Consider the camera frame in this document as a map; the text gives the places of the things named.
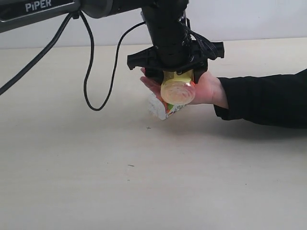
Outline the open bare human hand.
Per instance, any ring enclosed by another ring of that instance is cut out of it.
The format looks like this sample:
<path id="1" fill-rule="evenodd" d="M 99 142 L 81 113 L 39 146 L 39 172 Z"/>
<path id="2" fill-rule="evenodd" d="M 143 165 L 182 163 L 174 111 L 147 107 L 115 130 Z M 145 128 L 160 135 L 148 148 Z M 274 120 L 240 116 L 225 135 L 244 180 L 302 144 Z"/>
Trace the open bare human hand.
<path id="1" fill-rule="evenodd" d="M 141 72 L 144 74 L 140 78 L 141 82 L 161 100 L 160 85 L 147 77 L 145 68 L 141 68 Z M 224 109 L 229 108 L 227 96 L 220 80 L 210 72 L 207 71 L 201 75 L 195 88 L 196 94 L 190 104 L 212 104 Z"/>

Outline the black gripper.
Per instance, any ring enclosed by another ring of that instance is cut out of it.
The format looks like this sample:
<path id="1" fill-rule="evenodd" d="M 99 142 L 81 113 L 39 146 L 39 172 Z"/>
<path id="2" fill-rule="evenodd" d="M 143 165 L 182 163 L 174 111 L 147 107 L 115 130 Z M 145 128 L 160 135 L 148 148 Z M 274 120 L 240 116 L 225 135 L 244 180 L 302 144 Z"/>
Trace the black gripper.
<path id="1" fill-rule="evenodd" d="M 197 41 L 186 39 L 183 44 L 172 44 L 158 48 L 152 46 L 138 53 L 128 55 L 127 65 L 130 70 L 135 67 L 145 68 L 148 78 L 161 84 L 164 80 L 164 71 L 177 74 L 193 70 L 193 82 L 198 84 L 200 77 L 208 71 L 208 60 L 224 57 L 224 43 L 213 42 L 217 49 L 214 57 L 209 57 L 209 49 L 201 51 Z"/>

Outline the black sleeved forearm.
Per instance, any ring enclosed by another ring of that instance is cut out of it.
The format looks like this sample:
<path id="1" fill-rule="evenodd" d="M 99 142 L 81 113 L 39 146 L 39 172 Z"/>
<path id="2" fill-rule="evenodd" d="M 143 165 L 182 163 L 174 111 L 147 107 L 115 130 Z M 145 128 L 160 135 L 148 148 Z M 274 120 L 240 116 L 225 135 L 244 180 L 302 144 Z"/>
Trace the black sleeved forearm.
<path id="1" fill-rule="evenodd" d="M 214 106 L 223 120 L 266 126 L 307 127 L 307 71 L 265 77 L 220 78 L 228 108 Z"/>

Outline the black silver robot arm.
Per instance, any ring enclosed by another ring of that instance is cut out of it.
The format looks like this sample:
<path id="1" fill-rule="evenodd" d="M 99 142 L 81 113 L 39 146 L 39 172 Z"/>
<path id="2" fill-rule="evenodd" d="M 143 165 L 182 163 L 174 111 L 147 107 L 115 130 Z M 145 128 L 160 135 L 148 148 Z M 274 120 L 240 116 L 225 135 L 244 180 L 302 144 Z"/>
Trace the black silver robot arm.
<path id="1" fill-rule="evenodd" d="M 141 9 L 152 46 L 129 55 L 130 69 L 142 67 L 145 75 L 162 83 L 167 72 L 190 70 L 194 81 L 208 69 L 208 60 L 224 57 L 223 42 L 210 42 L 190 28 L 186 0 L 3 0 L 0 30 L 6 32 L 71 12 L 99 19 Z"/>

